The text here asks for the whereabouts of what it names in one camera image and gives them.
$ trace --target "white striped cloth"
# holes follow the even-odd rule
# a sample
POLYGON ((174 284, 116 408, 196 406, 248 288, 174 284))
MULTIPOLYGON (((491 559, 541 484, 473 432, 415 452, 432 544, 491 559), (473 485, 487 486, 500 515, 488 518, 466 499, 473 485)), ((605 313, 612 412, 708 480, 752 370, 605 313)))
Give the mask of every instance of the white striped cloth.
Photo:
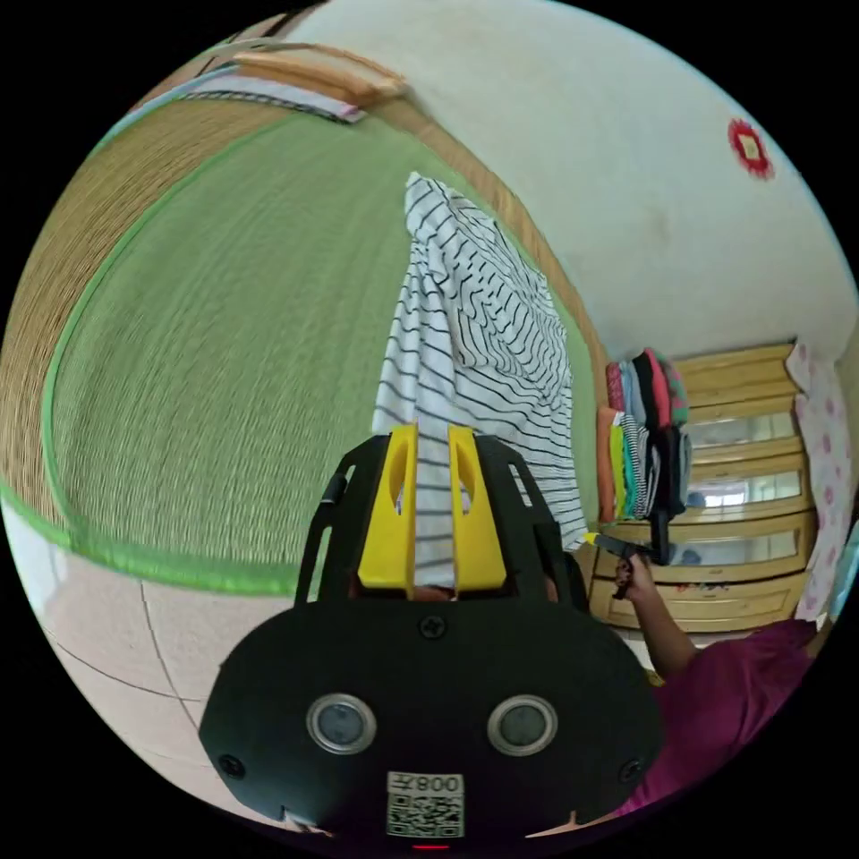
POLYGON ((565 548, 581 543, 587 528, 570 447, 573 376, 546 278, 525 265, 491 218, 443 183, 412 173, 405 225, 410 263, 372 431, 418 424, 415 583, 453 587, 448 424, 518 451, 565 548))

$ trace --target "hand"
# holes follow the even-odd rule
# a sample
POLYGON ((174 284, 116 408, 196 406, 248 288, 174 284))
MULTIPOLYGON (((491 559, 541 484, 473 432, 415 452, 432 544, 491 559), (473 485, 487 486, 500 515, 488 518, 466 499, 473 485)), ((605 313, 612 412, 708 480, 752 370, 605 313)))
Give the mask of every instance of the hand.
POLYGON ((626 585, 625 598, 632 603, 656 593, 650 563, 642 555, 633 555, 628 561, 618 561, 615 582, 618 588, 626 585))

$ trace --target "white wall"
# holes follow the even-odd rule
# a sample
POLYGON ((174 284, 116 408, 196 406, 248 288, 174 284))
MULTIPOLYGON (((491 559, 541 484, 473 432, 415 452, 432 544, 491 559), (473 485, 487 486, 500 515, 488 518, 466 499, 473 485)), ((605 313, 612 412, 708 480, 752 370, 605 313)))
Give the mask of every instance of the white wall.
POLYGON ((329 0, 289 39, 403 73, 522 199, 612 356, 843 351, 855 285, 817 202, 759 126, 775 178, 747 174, 727 127, 754 120, 649 40, 547 0, 329 0))

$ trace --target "wooden cabinet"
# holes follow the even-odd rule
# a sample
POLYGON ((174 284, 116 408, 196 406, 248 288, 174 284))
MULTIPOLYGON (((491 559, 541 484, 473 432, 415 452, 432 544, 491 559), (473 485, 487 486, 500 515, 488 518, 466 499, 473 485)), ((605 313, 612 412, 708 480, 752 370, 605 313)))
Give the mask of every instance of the wooden cabinet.
MULTIPOLYGON (((667 566, 654 578, 690 633, 752 629, 793 615, 817 534, 808 460, 794 416, 792 347, 764 346, 680 361, 690 399, 693 466, 686 512, 668 527, 667 566)), ((647 543, 648 523, 605 533, 647 543)), ((615 600, 617 559, 599 552, 591 611, 637 628, 632 604, 615 600)))
MULTIPOLYGON (((696 584, 660 585, 659 593, 677 624, 688 633, 714 633, 772 624, 793 613, 805 574, 710 588, 696 584)), ((615 585, 594 579, 591 610, 613 626, 637 629, 632 603, 615 600, 615 585)))

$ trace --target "black device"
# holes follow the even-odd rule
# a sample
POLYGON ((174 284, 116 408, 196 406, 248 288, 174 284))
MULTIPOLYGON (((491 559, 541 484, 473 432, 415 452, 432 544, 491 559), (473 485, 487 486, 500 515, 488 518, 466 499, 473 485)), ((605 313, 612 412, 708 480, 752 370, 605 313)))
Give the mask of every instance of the black device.
POLYGON ((389 444, 374 437, 343 458, 310 525, 294 607, 221 666, 200 725, 212 764, 273 821, 408 853, 509 844, 571 812, 578 823, 612 812, 659 752, 659 712, 633 653, 590 616, 524 460, 475 436, 506 578, 425 603, 356 575, 389 444))

